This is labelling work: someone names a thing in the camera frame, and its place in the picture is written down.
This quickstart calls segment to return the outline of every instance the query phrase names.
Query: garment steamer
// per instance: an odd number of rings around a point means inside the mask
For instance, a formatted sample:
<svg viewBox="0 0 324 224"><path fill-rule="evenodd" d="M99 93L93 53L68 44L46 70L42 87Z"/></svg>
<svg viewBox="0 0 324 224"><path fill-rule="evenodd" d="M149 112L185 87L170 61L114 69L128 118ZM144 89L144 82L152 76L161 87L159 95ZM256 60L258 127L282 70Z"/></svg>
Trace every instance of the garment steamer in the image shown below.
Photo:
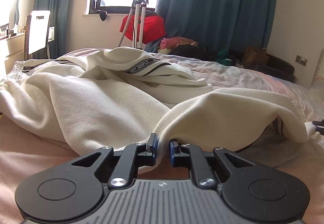
<svg viewBox="0 0 324 224"><path fill-rule="evenodd" d="M119 39L117 47L120 47L124 37L126 30L129 26L129 22L131 21L132 15L133 15L133 10L135 6L135 17L134 17L134 32L133 32L133 42L132 42L132 47L133 48L138 48L142 49L142 41L143 41L143 29L144 29L144 20L145 20L145 11L146 11L146 5L148 4L148 0L133 0L131 10L129 11L128 18L124 27L124 30L121 34L121 37ZM139 38L137 42L137 28L138 28L138 18L139 18L139 13L140 9L142 9L141 12L141 20L140 20L140 32L139 32Z"/></svg>

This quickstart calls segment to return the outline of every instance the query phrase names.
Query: white garment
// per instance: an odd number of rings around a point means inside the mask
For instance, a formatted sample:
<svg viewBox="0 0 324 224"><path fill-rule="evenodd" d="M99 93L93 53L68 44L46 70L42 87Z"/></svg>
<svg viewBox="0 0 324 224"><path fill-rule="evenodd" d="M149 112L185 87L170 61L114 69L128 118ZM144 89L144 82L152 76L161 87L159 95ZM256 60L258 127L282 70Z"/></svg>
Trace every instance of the white garment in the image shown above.
<svg viewBox="0 0 324 224"><path fill-rule="evenodd" d="M204 79L138 49L35 64L17 63L15 71L29 72L11 73L0 83L0 111L31 133L66 142L78 154L145 142L151 132L159 137L157 163L174 138L206 151L215 146L236 151L257 140L274 120L295 142L306 142L314 133L284 95L212 91Z"/></svg>

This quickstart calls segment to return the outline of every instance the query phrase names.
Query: wall outlet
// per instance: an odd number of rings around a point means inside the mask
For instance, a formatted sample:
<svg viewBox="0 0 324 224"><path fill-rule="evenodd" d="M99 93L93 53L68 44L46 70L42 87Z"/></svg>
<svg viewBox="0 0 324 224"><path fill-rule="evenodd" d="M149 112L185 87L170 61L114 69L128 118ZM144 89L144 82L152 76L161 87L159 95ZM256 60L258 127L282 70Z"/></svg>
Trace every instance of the wall outlet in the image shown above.
<svg viewBox="0 0 324 224"><path fill-rule="evenodd" d="M303 66L306 66L306 64L307 64L307 59L305 59L305 58L303 58L303 57L301 57L301 56L299 56L299 55L297 55L295 61L296 61L297 63L303 65Z"/></svg>

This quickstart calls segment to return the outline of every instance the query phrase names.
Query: pink bed sheet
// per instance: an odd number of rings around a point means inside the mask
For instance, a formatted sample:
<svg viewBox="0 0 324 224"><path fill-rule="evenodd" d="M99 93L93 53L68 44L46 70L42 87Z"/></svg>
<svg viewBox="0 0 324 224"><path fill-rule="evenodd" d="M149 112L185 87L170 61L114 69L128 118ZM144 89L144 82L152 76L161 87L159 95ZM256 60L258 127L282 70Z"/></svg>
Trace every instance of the pink bed sheet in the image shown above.
<svg viewBox="0 0 324 224"><path fill-rule="evenodd" d="M26 177L64 163L78 155L67 148L45 141L20 128L7 117L0 119L0 223L18 224L22 217L15 203L17 185ZM301 179L311 192L311 201L303 220L307 224L324 223L324 161L315 152L300 153L278 169ZM174 170L165 160L146 176L183 178L184 170Z"/></svg>

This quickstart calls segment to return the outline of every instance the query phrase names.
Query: cardboard box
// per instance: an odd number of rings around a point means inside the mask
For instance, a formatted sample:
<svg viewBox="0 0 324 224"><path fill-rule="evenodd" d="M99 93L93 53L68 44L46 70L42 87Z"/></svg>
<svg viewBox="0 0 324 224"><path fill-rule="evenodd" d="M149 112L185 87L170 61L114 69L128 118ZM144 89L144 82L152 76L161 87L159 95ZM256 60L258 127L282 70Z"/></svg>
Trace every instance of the cardboard box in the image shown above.
<svg viewBox="0 0 324 224"><path fill-rule="evenodd" d="M256 64L266 65L268 59L269 56L267 55L265 50L255 49L251 46L248 46L245 50L241 63L243 66L252 66Z"/></svg>

